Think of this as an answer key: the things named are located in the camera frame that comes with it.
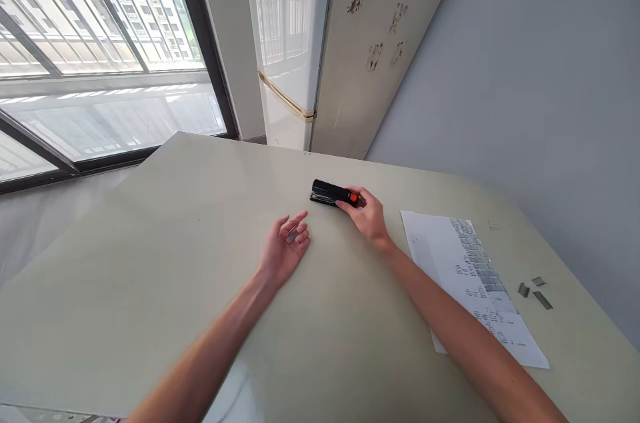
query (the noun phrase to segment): gold trim strip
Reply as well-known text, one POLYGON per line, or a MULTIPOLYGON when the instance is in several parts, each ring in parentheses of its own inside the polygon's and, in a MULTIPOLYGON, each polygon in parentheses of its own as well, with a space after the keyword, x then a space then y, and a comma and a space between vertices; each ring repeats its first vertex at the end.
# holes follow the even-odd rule
POLYGON ((258 77, 262 80, 262 83, 271 90, 276 97, 282 102, 282 104, 291 110, 296 117, 300 118, 303 122, 313 121, 313 110, 305 110, 295 101, 291 100, 284 92, 276 87, 271 80, 269 80, 260 70, 258 70, 258 77))

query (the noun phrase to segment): gray wall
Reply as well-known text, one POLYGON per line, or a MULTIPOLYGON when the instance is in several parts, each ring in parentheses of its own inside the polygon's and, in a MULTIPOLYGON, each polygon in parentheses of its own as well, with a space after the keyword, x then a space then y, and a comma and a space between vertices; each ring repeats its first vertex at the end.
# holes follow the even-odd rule
POLYGON ((367 160, 513 198, 640 349, 640 0, 442 0, 367 160))

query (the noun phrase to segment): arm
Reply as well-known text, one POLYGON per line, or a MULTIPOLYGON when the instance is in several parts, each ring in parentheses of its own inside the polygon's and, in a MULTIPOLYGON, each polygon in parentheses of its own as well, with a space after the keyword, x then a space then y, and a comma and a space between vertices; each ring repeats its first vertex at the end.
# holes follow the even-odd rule
POLYGON ((391 240, 382 204, 366 189, 355 209, 336 202, 383 255, 453 361, 502 422, 566 422, 542 388, 504 346, 391 240))
POLYGON ((128 423, 197 423, 205 417, 246 337, 309 247, 307 216, 277 220, 267 237, 258 269, 229 306, 187 349, 140 403, 128 423), (287 243, 289 233, 298 232, 287 243))

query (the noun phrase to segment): refrigerator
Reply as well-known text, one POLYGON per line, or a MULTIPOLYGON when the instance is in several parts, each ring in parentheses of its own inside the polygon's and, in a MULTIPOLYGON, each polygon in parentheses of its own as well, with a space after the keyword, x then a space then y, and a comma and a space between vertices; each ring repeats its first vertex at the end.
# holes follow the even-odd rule
POLYGON ((362 159, 440 0, 249 0, 267 144, 362 159))

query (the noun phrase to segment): paper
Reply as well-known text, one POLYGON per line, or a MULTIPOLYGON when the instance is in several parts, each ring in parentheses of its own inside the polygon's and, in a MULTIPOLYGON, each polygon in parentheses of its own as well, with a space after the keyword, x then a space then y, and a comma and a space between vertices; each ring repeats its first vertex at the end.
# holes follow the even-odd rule
MULTIPOLYGON (((401 211, 411 258, 524 366, 549 368, 469 220, 401 211)), ((438 353, 446 353, 431 331, 438 353)))

